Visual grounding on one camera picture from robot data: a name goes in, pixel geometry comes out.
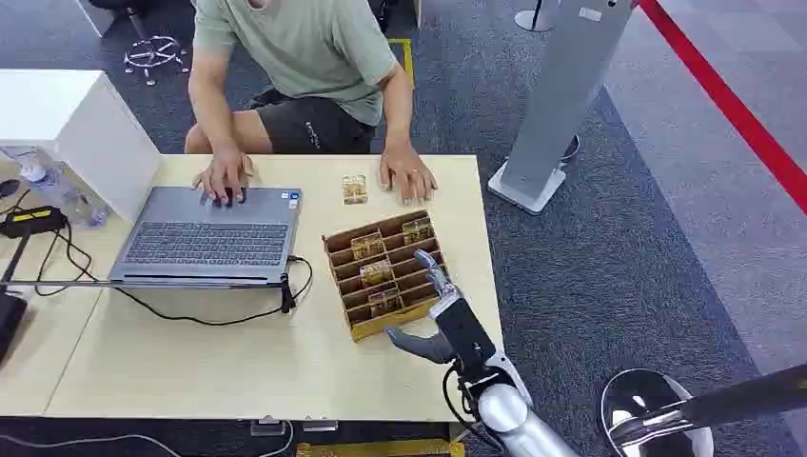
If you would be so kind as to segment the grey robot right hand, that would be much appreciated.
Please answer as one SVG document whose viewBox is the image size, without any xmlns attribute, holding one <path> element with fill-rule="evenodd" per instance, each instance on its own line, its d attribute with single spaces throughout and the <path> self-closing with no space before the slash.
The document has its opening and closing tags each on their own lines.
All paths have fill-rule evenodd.
<svg viewBox="0 0 807 457">
<path fill-rule="evenodd" d="M 387 327 L 384 333 L 396 348 L 438 365 L 458 360 L 461 374 L 484 371 L 496 347 L 477 319 L 462 292 L 443 273 L 431 254 L 416 249 L 414 257 L 426 268 L 426 279 L 437 291 L 439 301 L 428 311 L 438 331 L 421 337 Z"/>
</svg>

